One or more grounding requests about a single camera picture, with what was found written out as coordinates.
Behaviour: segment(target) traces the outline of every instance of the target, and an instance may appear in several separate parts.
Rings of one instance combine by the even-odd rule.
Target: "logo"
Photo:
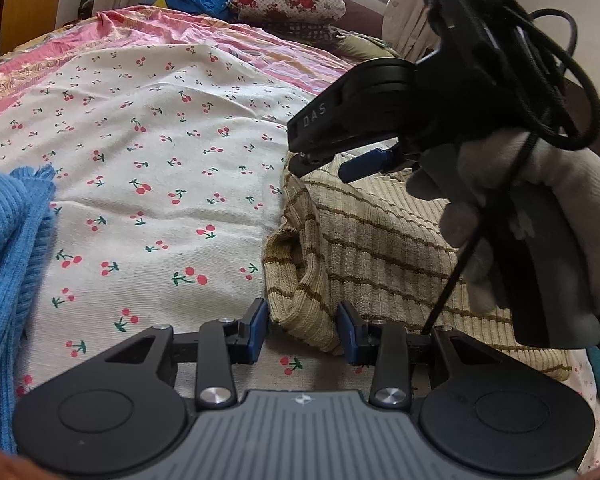
[[[320,103],[320,105],[318,106],[318,110],[320,110],[320,115],[324,115],[325,113],[327,113],[327,108],[324,105],[324,103]],[[312,110],[311,115],[305,115],[302,118],[302,124],[304,125],[304,127],[307,127],[309,124],[313,123],[317,118],[318,114],[314,109]]]
[[[312,400],[314,400],[313,397],[308,396],[307,394],[301,394],[298,395],[294,401],[297,402],[298,404],[301,404],[302,406],[304,406],[305,404],[308,404],[309,402],[311,402]]]

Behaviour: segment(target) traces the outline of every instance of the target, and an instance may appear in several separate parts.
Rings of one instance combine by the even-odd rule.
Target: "gloved hand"
[[[483,205],[485,191],[501,182],[528,133],[499,130],[486,139],[461,146],[458,173]],[[539,140],[518,175],[517,183],[549,186],[576,235],[587,260],[589,284],[597,313],[600,312],[600,158],[591,150],[567,152]],[[444,195],[418,170],[407,181],[407,192],[431,200]],[[477,209],[468,203],[449,203],[440,219],[440,232],[453,247],[462,247],[478,222]],[[488,273],[493,263],[491,248],[482,240],[463,276],[468,282],[470,307],[488,312],[496,307]]]

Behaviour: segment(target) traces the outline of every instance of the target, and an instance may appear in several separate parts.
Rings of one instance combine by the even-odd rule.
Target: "bed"
[[[155,323],[241,317],[264,293],[286,121],[350,65],[156,7],[99,13],[0,59],[0,172],[52,164],[56,235],[16,366],[30,389]],[[567,384],[596,415],[584,351]],[[371,371],[273,329],[238,389],[368,389]],[[194,365],[176,388],[192,394]]]

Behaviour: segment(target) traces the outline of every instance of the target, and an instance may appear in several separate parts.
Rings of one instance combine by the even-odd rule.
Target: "cable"
[[[543,16],[558,16],[569,22],[570,33],[566,52],[569,56],[573,56],[576,51],[576,43],[578,43],[578,24],[576,23],[576,20],[568,12],[561,9],[538,9],[529,13],[529,17],[533,20],[542,18]]]
[[[502,201],[524,167],[539,139],[562,150],[580,150],[589,146],[600,131],[600,99],[595,86],[584,70],[575,62],[573,54],[578,40],[578,27],[573,17],[559,9],[539,9],[527,14],[515,0],[478,0],[476,7],[484,12],[482,18],[507,60],[513,63],[508,83],[514,88],[517,110],[529,129],[524,144],[496,188],[493,198],[482,211],[478,225],[470,235],[449,279],[433,306],[421,334],[427,335],[442,313],[460,275],[464,271],[478,242],[502,209]],[[570,38],[566,51],[549,38],[532,20],[543,16],[560,16],[570,25]],[[559,67],[555,59],[561,62]],[[564,104],[562,78],[566,70],[574,75],[589,101],[591,117],[583,134],[573,123]],[[534,108],[542,110],[538,116]]]

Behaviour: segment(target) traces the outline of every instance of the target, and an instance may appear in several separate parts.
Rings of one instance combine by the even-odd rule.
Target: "pillow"
[[[344,0],[229,0],[242,22],[333,23],[345,13]]]

